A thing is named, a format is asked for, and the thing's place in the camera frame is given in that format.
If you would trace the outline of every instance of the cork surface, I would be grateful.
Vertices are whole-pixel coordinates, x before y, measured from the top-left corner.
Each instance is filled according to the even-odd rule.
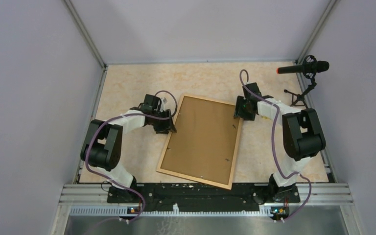
[[[243,119],[234,103],[185,94],[174,117],[157,171],[231,189]]]
[[[125,113],[129,108],[143,102],[145,94],[159,90],[172,92],[177,101],[182,94],[195,94],[235,103],[243,95],[238,78],[240,70],[246,69],[250,82],[257,82],[262,95],[271,95],[285,104],[291,96],[288,89],[300,93],[295,74],[276,74],[276,68],[290,66],[292,62],[247,62],[247,63],[184,63],[141,64],[109,66],[103,86],[96,118],[107,120]],[[173,100],[165,95],[167,108],[175,108]],[[243,122],[234,183],[268,182],[275,172],[271,149],[272,121],[256,116],[255,121]],[[123,137],[120,161],[136,177],[146,183],[186,183],[189,180],[156,172],[167,135],[157,135],[152,126],[134,130]],[[276,153],[281,161],[285,155],[282,127],[275,131]],[[324,163],[320,154],[311,159],[302,174],[313,182],[327,182]],[[80,182],[97,183],[104,179],[82,170]]]

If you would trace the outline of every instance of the marble-patterned floor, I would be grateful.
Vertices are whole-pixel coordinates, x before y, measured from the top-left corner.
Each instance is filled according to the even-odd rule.
[[[291,96],[283,92],[288,89],[300,93],[295,74],[276,74],[276,68],[290,66],[292,62],[247,62],[247,63],[184,63],[184,64],[140,64],[109,66],[97,119],[106,120],[119,116],[129,108],[143,102],[145,94],[159,90],[172,92],[177,101],[181,94],[196,94],[235,103],[243,95],[238,78],[240,70],[246,69],[250,82],[257,82],[262,95],[290,104]],[[167,108],[174,109],[173,100],[166,96]],[[268,182],[276,170],[271,150],[272,121],[256,117],[245,121],[240,137],[237,163],[233,182]],[[120,161],[136,177],[145,183],[186,183],[189,180],[156,172],[166,135],[156,135],[152,126],[137,129],[123,138]],[[284,157],[282,127],[276,128],[276,151],[278,158]],[[327,182],[323,160],[312,158],[302,174],[312,182]],[[103,178],[82,170],[81,183],[97,183]]]

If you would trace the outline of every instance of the aluminum frame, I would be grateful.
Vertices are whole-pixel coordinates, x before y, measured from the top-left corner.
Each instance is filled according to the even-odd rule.
[[[65,4],[66,8],[68,9],[69,13],[71,14],[72,20],[76,24],[77,29],[80,31],[80,34],[82,35],[84,41],[88,45],[90,51],[92,52],[93,56],[99,63],[99,65],[103,68],[103,73],[101,76],[100,84],[98,87],[97,95],[94,99],[93,104],[93,110],[92,115],[90,119],[93,119],[97,113],[97,107],[98,103],[100,101],[101,92],[103,89],[104,81],[107,74],[108,66],[104,63],[100,53],[97,50],[97,47],[95,46],[93,40],[91,39],[84,23],[81,21],[77,11],[74,8],[74,5],[72,4],[71,0],[62,0],[62,2]],[[318,21],[318,24],[316,25],[313,33],[311,34],[310,38],[308,39],[307,43],[305,44],[302,52],[300,53],[299,57],[297,58],[296,62],[300,63],[304,59],[304,57],[307,55],[308,51],[310,50],[313,42],[316,40],[317,36],[319,35],[320,31],[322,31],[322,28],[328,19],[328,16],[330,15],[333,8],[337,5],[339,0],[330,0],[329,4],[327,5],[324,13],[322,14],[321,18]],[[301,74],[298,74],[298,81],[299,85],[301,87],[301,90],[303,91],[305,89],[305,80],[303,79]],[[313,102],[310,99],[310,95],[307,96],[306,99],[309,107],[313,107]],[[332,175],[333,175],[333,166],[331,164],[331,161],[328,158],[328,150],[322,151],[322,156],[324,159],[325,167],[327,169],[327,173],[329,173],[329,167],[332,169]],[[80,173],[81,166],[83,165],[83,162],[80,160],[80,164],[78,166],[76,178],[78,174]],[[309,191],[309,185],[308,184],[297,184],[298,191],[300,192],[300,198],[301,201],[305,200],[307,197],[308,191]],[[77,207],[93,207],[93,208],[114,208],[116,207],[119,209],[120,212],[124,212],[123,210],[120,210],[118,206],[113,204],[107,203],[107,192],[103,191],[100,187],[100,184],[69,184],[64,185],[63,191],[60,196],[60,201],[58,204],[56,216],[53,222],[53,226],[51,229],[51,235],[63,235],[67,226],[68,217],[70,215],[70,212],[73,211],[77,213]],[[265,209],[270,206],[281,206],[282,204],[279,203],[267,203],[262,207],[263,212],[265,212]],[[325,206],[333,206],[333,205],[339,205],[341,208],[342,215],[344,217],[345,225],[348,230],[349,235],[362,235],[363,228],[361,226],[358,214],[356,212],[356,209],[354,207],[353,198],[351,196],[350,189],[348,187],[348,184],[346,183],[312,183],[312,194],[309,198],[309,202],[307,203],[308,206],[317,206],[317,207],[325,207]],[[179,212],[176,213],[176,211],[173,211],[174,214],[170,214],[171,216],[177,216]],[[163,214],[154,214],[150,213],[151,216],[163,216]],[[233,216],[230,213],[227,214],[220,214],[220,216]]]

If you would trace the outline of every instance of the white enclosure wall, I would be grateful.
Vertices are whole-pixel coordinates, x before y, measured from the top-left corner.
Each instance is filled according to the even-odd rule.
[[[335,176],[376,235],[376,1],[340,1],[310,54],[330,63],[311,97]]]
[[[60,0],[0,0],[0,235],[48,234],[101,76]]]
[[[72,0],[106,64],[296,60],[329,0]]]

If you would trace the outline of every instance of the tripod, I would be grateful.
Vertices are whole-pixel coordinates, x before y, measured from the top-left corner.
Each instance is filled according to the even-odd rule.
[[[306,56],[301,65],[278,68],[278,73],[301,72],[305,78],[310,80],[310,85],[306,88],[306,90],[302,94],[295,94],[288,90],[284,90],[285,93],[289,93],[292,95],[292,104],[290,106],[305,106],[306,108],[308,108],[306,101],[305,101],[305,95],[307,95],[310,91],[312,91],[315,88],[316,73],[327,71],[328,69],[329,69],[328,62],[317,61],[315,56],[313,55]]]
[[[305,95],[307,95],[310,91],[312,91],[315,88],[316,86],[315,78],[311,78],[310,82],[311,84],[306,88],[306,90],[302,94],[295,94],[286,89],[284,90],[285,93],[289,93],[292,95],[292,104],[290,106],[305,106],[305,108],[308,109],[308,106],[305,101]]]

